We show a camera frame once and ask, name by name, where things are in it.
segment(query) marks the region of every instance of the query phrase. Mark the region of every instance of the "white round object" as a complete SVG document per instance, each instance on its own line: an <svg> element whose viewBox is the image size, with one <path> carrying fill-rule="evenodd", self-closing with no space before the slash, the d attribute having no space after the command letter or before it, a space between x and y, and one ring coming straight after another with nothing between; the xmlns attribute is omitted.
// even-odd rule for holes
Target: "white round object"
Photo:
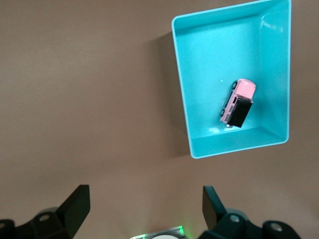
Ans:
<svg viewBox="0 0 319 239"><path fill-rule="evenodd" d="M161 235L161 236L154 237L153 239L178 239L178 238L171 235Z"/></svg>

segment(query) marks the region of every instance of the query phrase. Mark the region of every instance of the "screw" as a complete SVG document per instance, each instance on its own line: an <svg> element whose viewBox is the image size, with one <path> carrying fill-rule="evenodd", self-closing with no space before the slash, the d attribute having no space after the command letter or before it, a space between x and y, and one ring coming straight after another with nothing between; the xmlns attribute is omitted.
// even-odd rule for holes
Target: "screw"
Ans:
<svg viewBox="0 0 319 239"><path fill-rule="evenodd" d="M278 232L282 232L283 231L283 228L278 223L271 223L270 226L275 231L278 231Z"/></svg>
<svg viewBox="0 0 319 239"><path fill-rule="evenodd" d="M230 220L232 220L235 223L238 223L240 221L239 217L236 215L231 215Z"/></svg>
<svg viewBox="0 0 319 239"><path fill-rule="evenodd" d="M46 215L41 216L41 217L39 218L39 221L40 221L40 222L43 222L43 221L45 221L45 220L48 220L49 218L50 218L50 215L46 214Z"/></svg>

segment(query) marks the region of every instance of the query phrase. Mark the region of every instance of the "green glowing light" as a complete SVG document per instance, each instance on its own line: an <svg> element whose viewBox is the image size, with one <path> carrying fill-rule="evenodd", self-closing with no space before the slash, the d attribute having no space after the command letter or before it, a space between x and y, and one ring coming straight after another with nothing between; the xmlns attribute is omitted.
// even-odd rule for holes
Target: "green glowing light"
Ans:
<svg viewBox="0 0 319 239"><path fill-rule="evenodd" d="M183 229L183 226L179 226L179 232L180 232L180 234L184 235L184 229Z"/></svg>

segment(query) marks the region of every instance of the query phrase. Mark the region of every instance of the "black tire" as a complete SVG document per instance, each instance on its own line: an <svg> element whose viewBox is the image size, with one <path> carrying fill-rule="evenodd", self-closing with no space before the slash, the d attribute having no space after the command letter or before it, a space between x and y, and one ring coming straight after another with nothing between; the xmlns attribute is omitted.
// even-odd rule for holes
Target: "black tire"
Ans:
<svg viewBox="0 0 319 239"><path fill-rule="evenodd" d="M231 86L231 88L234 90L234 89L236 88L236 86L237 86L237 81L235 81L235 82L233 83L233 85Z"/></svg>

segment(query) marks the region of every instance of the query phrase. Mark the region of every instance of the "pink toy truck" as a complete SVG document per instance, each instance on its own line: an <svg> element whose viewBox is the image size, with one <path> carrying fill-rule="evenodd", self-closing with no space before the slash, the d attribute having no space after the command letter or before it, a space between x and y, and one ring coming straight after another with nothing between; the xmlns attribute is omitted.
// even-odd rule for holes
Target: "pink toy truck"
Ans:
<svg viewBox="0 0 319 239"><path fill-rule="evenodd" d="M232 85L232 92L225 108L220 112L220 121L227 127L241 127L253 104L256 85L246 79L239 79Z"/></svg>

